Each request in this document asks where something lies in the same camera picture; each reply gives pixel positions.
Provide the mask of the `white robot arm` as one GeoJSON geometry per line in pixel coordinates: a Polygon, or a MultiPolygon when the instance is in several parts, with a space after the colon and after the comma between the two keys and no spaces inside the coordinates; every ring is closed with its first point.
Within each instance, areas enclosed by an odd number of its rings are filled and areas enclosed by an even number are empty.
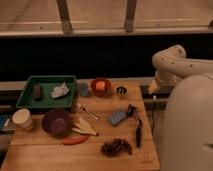
{"type": "Polygon", "coordinates": [[[156,93],[162,87],[175,87],[178,78],[213,74],[213,60],[188,58],[186,50],[181,45],[156,52],[152,56],[152,65],[156,71],[154,79],[148,86],[149,94],[156,93]]]}

